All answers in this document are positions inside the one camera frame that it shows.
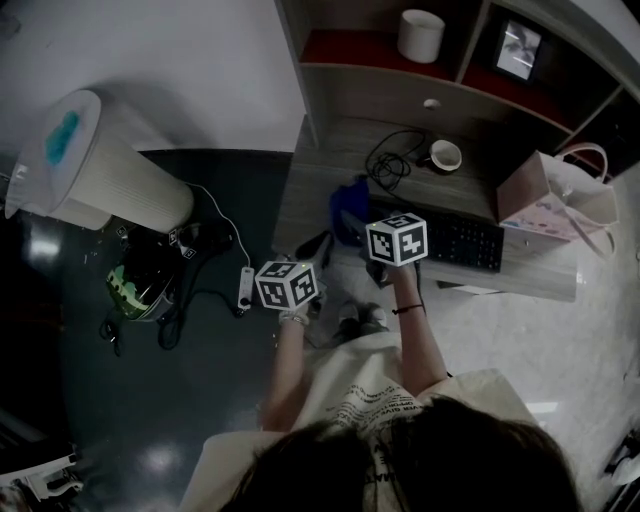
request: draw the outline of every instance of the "foot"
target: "foot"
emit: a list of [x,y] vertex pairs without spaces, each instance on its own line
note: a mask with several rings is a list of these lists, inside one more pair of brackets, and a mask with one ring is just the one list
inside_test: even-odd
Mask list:
[[387,314],[377,304],[371,304],[367,313],[367,322],[379,324],[382,327],[387,326]]
[[351,300],[345,302],[338,312],[338,325],[341,325],[345,320],[355,320],[356,322],[360,322],[358,306]]

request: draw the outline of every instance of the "cord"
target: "cord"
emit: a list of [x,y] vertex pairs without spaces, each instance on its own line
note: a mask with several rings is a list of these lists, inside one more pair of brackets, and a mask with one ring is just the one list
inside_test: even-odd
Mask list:
[[174,306],[167,313],[165,313],[161,318],[158,319],[158,325],[160,329],[158,330],[158,345],[164,350],[173,350],[180,343],[180,339],[182,337],[182,329],[187,321],[187,311],[193,299],[200,294],[208,294],[215,295],[220,297],[231,314],[236,318],[241,318],[244,315],[244,310],[234,306],[231,301],[224,295],[222,292],[218,290],[208,289],[208,288],[199,288],[194,291],[194,287],[196,281],[198,280],[198,276],[200,272],[204,268],[204,266],[213,258],[217,256],[217,254],[209,254],[205,257],[198,266],[191,278],[189,286],[187,288],[187,293],[183,295],[183,284],[184,284],[184,274],[180,276],[176,276],[177,286],[174,292]]
[[413,262],[413,266],[416,269],[416,288],[418,289],[418,297],[420,297],[420,304],[422,304],[422,310],[426,313],[427,309],[424,306],[424,300],[422,299],[422,268],[420,267],[420,260]]
[[111,315],[116,311],[117,307],[113,306],[109,312],[105,315],[104,320],[98,328],[98,334],[100,337],[113,344],[113,353],[116,357],[122,355],[122,341],[120,340],[120,325],[122,324],[122,316],[118,312],[117,321],[111,319]]
[[[374,158],[376,151],[378,151],[389,139],[396,137],[397,135],[409,133],[420,136],[420,142],[409,151],[406,151],[405,153],[392,153],[385,151]],[[398,201],[402,201],[411,207],[414,207],[414,205],[410,201],[400,197],[393,191],[400,184],[402,178],[406,178],[411,174],[411,164],[407,162],[406,157],[414,151],[417,151],[426,140],[427,136],[421,130],[409,129],[393,132],[382,139],[378,145],[371,150],[364,162],[367,174],[375,183],[378,184],[380,188],[382,188],[382,190],[396,198]]]
[[218,203],[216,202],[215,198],[211,195],[211,192],[209,192],[202,185],[198,185],[196,183],[189,183],[188,181],[185,181],[184,183],[185,183],[185,185],[189,185],[190,187],[201,188],[211,198],[211,201],[213,201],[213,205],[216,207],[216,210],[218,210],[218,213],[220,214],[220,217],[222,217],[224,220],[229,222],[229,224],[231,224],[231,226],[233,227],[234,231],[236,232],[236,236],[238,237],[238,243],[240,244],[240,248],[242,249],[242,252],[244,253],[244,255],[247,258],[247,267],[251,267],[251,258],[249,258],[249,253],[247,253],[246,249],[244,248],[244,245],[242,245],[242,239],[240,238],[240,232],[238,231],[238,228],[236,227],[236,225],[233,223],[233,221],[229,217],[227,217],[225,214],[222,213],[222,211],[220,211],[220,208],[218,207]]

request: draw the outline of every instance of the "bracelet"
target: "bracelet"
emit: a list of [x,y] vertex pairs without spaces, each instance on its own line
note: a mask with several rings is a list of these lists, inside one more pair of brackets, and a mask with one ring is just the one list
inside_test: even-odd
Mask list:
[[293,320],[302,324],[304,327],[309,325],[309,317],[304,313],[297,313],[295,311],[283,311],[278,315],[278,323],[282,325],[285,320]]
[[394,315],[399,315],[400,313],[406,313],[407,311],[413,308],[422,308],[424,310],[424,306],[422,304],[414,304],[413,306],[405,306],[404,308],[400,308],[400,309],[392,309],[391,312]]

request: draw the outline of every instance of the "photo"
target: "photo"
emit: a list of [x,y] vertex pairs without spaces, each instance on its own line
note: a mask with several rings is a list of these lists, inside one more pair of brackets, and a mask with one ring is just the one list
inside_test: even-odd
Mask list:
[[540,34],[509,21],[496,66],[523,80],[529,80],[540,40]]

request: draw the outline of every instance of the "white trash can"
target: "white trash can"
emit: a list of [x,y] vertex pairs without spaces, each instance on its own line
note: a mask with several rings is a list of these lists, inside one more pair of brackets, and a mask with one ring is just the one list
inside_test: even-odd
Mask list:
[[189,187],[102,126],[101,107],[82,90],[51,109],[18,157],[7,218],[20,208],[100,229],[113,214],[161,233],[186,222]]

